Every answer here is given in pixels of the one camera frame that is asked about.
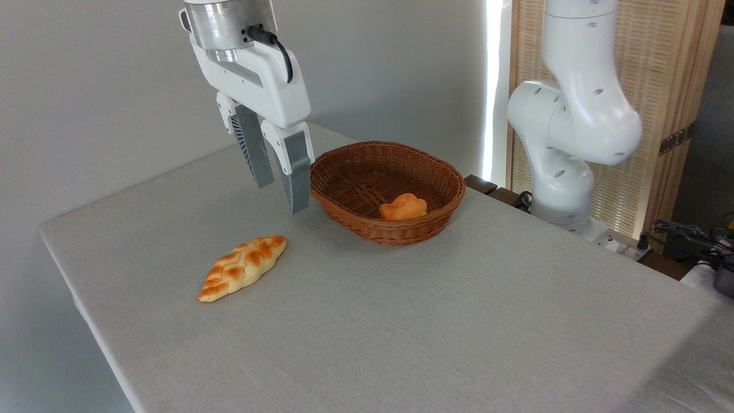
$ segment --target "black cable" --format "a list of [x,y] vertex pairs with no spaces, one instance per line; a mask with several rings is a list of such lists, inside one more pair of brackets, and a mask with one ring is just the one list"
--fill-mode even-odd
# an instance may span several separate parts
[[515,208],[525,207],[526,209],[530,209],[530,205],[532,203],[532,200],[531,200],[532,196],[533,196],[533,193],[530,191],[521,192],[520,196],[517,197],[517,201],[515,201]]
[[663,240],[661,240],[661,239],[659,239],[657,237],[654,237],[649,232],[643,232],[642,234],[644,234],[645,236],[647,236],[648,239],[653,240],[656,243],[658,243],[658,244],[660,244],[660,245],[662,245],[664,247],[670,248],[673,251],[676,251],[676,252],[678,252],[680,254],[686,254],[686,255],[689,255],[689,256],[698,258],[701,261],[709,262],[711,264],[723,265],[728,270],[731,270],[732,268],[734,268],[734,261],[733,260],[726,259],[726,258],[721,259],[721,258],[719,258],[718,255],[713,255],[713,256],[712,255],[703,255],[703,254],[698,254],[698,253],[695,253],[695,252],[692,252],[692,251],[687,251],[687,250],[681,249],[681,248],[679,248],[679,247],[677,247],[675,245],[666,243],[665,241],[663,241]]
[[283,60],[285,60],[286,62],[286,70],[288,71],[288,83],[291,83],[291,81],[293,80],[293,64],[291,64],[291,58],[290,56],[288,56],[288,51],[285,47],[283,47],[282,44],[280,44],[280,41],[277,39],[275,33],[268,32],[267,30],[264,30],[257,26],[250,26],[247,28],[247,35],[255,41],[277,46],[280,49],[280,53],[283,54]]
[[280,52],[283,53],[283,60],[286,61],[286,70],[288,71],[288,83],[291,83],[291,80],[293,80],[293,65],[291,64],[291,58],[288,56],[286,48],[283,47],[277,39],[275,40],[275,44],[280,49]]

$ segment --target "gray tablecloth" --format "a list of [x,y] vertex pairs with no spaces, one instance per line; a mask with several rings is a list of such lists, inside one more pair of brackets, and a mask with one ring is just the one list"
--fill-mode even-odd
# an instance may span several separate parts
[[[351,142],[311,127],[316,152]],[[469,190],[407,247],[288,213],[232,147],[44,224],[140,412],[732,412],[734,307]],[[253,237],[263,278],[196,302]]]

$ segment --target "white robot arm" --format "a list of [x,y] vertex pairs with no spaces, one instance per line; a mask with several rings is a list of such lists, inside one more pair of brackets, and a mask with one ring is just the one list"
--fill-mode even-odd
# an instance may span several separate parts
[[179,12],[201,71],[217,89],[258,187],[274,181],[265,141],[276,155],[291,213],[308,206],[314,161],[305,119],[311,107],[296,57],[275,35],[270,0],[185,0]]
[[546,0],[543,61],[557,82],[524,82],[508,106],[530,160],[532,214],[599,245],[609,232],[589,216],[594,176],[585,161],[618,165],[642,139],[614,68],[618,4]]

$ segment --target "bread roll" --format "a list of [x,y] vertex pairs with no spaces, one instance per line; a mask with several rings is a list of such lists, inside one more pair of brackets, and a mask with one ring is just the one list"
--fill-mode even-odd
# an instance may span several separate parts
[[383,220],[408,220],[426,214],[428,205],[412,193],[404,193],[395,198],[392,204],[379,206],[379,216]]
[[198,301],[216,301],[247,287],[275,265],[286,249],[286,238],[271,235],[238,245],[214,263],[204,282]]

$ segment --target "wicker basket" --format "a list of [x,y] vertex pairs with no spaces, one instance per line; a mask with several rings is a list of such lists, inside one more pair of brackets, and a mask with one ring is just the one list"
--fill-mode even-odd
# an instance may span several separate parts
[[[410,245],[436,236],[461,203],[466,184],[448,163],[395,142],[360,142],[328,151],[311,165],[311,195],[333,220],[366,240]],[[402,193],[428,203],[428,214],[383,220],[379,206]]]

